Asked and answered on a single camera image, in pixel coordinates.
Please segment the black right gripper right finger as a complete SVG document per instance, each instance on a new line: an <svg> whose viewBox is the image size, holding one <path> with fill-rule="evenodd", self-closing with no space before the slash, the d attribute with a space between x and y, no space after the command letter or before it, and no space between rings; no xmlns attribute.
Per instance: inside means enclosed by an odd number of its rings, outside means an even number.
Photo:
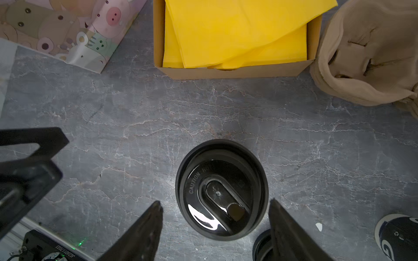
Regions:
<svg viewBox="0 0 418 261"><path fill-rule="evenodd" d="M333 260L276 199L271 200L268 215L275 261Z"/></svg>

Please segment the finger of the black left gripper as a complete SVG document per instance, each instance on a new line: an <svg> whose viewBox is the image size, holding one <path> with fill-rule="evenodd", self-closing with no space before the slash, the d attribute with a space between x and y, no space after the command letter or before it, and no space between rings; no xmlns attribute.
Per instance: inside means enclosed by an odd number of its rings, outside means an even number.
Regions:
<svg viewBox="0 0 418 261"><path fill-rule="evenodd" d="M13 160L14 162L51 162L52 158L69 144L69 140L59 127L1 130L1 147L27 144L37 144L38 148L29 156ZM1 157L1 163L13 161Z"/></svg>
<svg viewBox="0 0 418 261"><path fill-rule="evenodd" d="M49 159L1 163L1 238L3 238L62 179Z"/></svg>

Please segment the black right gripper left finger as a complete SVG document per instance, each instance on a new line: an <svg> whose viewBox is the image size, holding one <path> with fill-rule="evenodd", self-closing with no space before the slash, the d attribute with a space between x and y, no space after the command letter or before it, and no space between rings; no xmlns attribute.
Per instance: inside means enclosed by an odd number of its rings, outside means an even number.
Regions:
<svg viewBox="0 0 418 261"><path fill-rule="evenodd" d="M163 207L155 201L109 248L100 261L153 261L163 228Z"/></svg>

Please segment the black plastic cup lids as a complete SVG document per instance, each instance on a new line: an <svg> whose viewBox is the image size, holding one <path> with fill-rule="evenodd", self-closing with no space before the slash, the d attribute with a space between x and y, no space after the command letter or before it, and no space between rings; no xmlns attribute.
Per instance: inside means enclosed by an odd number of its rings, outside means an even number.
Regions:
<svg viewBox="0 0 418 261"><path fill-rule="evenodd" d="M256 239L252 251L253 261L273 261L271 230L262 232Z"/></svg>

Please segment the black cup lid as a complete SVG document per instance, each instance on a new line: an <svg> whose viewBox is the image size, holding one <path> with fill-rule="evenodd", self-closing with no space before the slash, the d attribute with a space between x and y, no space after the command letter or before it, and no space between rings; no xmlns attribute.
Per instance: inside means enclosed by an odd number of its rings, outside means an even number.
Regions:
<svg viewBox="0 0 418 261"><path fill-rule="evenodd" d="M185 156L175 195L194 230L212 240L233 241L261 222L269 192L265 171L253 153L237 142L213 139Z"/></svg>

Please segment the black paper cup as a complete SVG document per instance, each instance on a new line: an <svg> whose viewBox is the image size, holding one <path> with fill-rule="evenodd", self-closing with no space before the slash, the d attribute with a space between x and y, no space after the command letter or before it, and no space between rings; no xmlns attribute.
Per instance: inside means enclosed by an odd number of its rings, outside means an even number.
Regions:
<svg viewBox="0 0 418 261"><path fill-rule="evenodd" d="M390 261L418 259L418 219L402 214L389 214L377 223L374 237Z"/></svg>

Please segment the cartoon print paper bag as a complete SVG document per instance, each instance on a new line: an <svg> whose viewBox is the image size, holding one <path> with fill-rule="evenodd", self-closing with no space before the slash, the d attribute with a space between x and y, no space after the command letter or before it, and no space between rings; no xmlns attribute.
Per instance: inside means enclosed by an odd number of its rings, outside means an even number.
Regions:
<svg viewBox="0 0 418 261"><path fill-rule="evenodd" d="M145 1L1 1L1 38L100 74Z"/></svg>

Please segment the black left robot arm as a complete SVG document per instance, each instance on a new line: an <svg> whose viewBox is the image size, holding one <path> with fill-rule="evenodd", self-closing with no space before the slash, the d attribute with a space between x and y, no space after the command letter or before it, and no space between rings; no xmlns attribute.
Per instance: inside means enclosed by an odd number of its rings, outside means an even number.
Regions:
<svg viewBox="0 0 418 261"><path fill-rule="evenodd" d="M1 163L1 237L4 238L26 214L62 179L52 158L69 140L58 127L4 129L1 146L37 144L31 155ZM20 261L81 261L71 247L33 228L26 232L18 253Z"/></svg>

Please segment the brown cardboard tray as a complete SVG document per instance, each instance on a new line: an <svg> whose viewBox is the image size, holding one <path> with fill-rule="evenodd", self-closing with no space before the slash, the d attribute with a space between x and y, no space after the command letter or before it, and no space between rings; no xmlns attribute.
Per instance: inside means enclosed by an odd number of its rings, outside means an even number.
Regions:
<svg viewBox="0 0 418 261"><path fill-rule="evenodd" d="M163 67L165 39L165 1L153 1L153 55L155 67L174 80L296 77L316 58L320 42L322 16L308 23L308 60L296 63L242 67L236 70L176 69Z"/></svg>

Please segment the yellow paper napkins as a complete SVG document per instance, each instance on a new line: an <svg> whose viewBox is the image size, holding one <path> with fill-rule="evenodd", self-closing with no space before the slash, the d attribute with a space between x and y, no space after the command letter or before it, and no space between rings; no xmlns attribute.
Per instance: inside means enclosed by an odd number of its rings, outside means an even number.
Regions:
<svg viewBox="0 0 418 261"><path fill-rule="evenodd" d="M166 1L163 66L231 70L302 62L308 23L336 1Z"/></svg>

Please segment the brown pulp cup carrier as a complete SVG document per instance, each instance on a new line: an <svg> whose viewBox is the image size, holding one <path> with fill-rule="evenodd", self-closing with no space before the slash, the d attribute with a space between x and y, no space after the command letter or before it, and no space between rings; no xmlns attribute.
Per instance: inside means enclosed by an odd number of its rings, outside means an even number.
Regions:
<svg viewBox="0 0 418 261"><path fill-rule="evenodd" d="M347 1L326 26L310 73L332 96L417 116L417 1Z"/></svg>

